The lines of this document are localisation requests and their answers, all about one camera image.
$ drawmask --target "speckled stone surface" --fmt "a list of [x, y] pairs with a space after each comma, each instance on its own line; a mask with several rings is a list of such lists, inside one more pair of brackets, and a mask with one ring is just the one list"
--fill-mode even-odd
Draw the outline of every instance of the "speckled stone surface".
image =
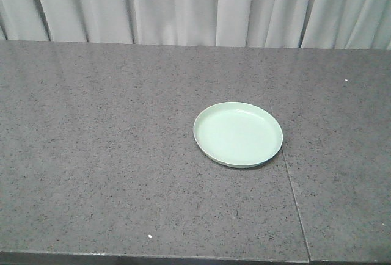
[[391, 52], [260, 50], [311, 260], [391, 262]]
[[308, 261], [282, 152], [235, 170], [192, 137], [214, 103], [270, 111], [259, 54], [0, 42], [0, 250]]

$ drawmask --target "curtain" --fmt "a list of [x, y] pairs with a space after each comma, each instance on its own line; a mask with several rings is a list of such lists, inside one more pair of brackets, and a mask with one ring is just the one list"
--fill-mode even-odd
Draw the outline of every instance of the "curtain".
[[391, 0], [0, 0], [0, 39], [391, 49]]

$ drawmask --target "plate rim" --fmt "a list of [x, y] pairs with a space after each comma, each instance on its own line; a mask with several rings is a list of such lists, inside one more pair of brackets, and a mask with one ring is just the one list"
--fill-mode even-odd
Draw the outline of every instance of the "plate rim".
[[[199, 118], [200, 116], [206, 112], [208, 109], [212, 108], [212, 107], [217, 107], [218, 105], [221, 105], [221, 104], [245, 104], [247, 106], [250, 106], [250, 107], [256, 107], [258, 109], [260, 109], [261, 111], [265, 112], [267, 115], [269, 115], [272, 120], [276, 123], [276, 125], [278, 126], [278, 130], [281, 134], [281, 140], [280, 140], [280, 143], [279, 143], [279, 147], [276, 148], [276, 152], [273, 153], [272, 156], [270, 156], [267, 160], [264, 160], [264, 161], [261, 161], [261, 162], [258, 162], [258, 163], [255, 163], [255, 164], [248, 164], [248, 165], [237, 165], [237, 164], [231, 164], [229, 162], [224, 162], [224, 161], [220, 161], [214, 157], [212, 157], [212, 155], [208, 154], [202, 147], [201, 147], [201, 144], [199, 143], [199, 141], [197, 140], [197, 136], [196, 136], [196, 124], [197, 122], [199, 121]], [[251, 167], [255, 167], [255, 166], [258, 166], [258, 165], [261, 165], [261, 164], [264, 164], [266, 163], [267, 161], [269, 161], [270, 159], [272, 159], [281, 149], [282, 147], [282, 143], [283, 143], [283, 132], [282, 132], [282, 128], [279, 124], [279, 122], [273, 117], [273, 115], [271, 115], [268, 111], [264, 110], [263, 108], [260, 108], [256, 105], [253, 105], [253, 104], [250, 104], [250, 103], [245, 103], [245, 102], [240, 102], [240, 101], [226, 101], [226, 102], [220, 102], [220, 103], [215, 103], [215, 104], [212, 104], [210, 106], [208, 106], [207, 108], [205, 108], [203, 111], [201, 111], [198, 116], [195, 118], [194, 120], [194, 123], [193, 123], [193, 137], [194, 137], [194, 140], [195, 142], [197, 143], [198, 147], [202, 150], [202, 152], [208, 156], [210, 159], [212, 159], [213, 161], [221, 164], [221, 165], [224, 165], [224, 166], [228, 166], [228, 167], [233, 167], [233, 168], [237, 168], [237, 169], [249, 169]]]

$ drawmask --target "light green plate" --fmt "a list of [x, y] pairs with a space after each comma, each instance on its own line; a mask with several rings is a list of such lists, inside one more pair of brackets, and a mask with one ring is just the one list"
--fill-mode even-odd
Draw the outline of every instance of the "light green plate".
[[214, 161], [237, 168], [271, 159], [282, 145], [282, 130], [263, 109], [242, 102], [224, 102], [202, 111], [194, 122], [194, 138]]

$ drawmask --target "countertop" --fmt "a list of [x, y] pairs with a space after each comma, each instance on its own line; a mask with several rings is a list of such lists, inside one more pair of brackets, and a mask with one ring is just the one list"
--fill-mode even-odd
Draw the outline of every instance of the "countertop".
[[[391, 262], [391, 53], [0, 42], [1, 264]], [[223, 101], [270, 161], [207, 158]]]

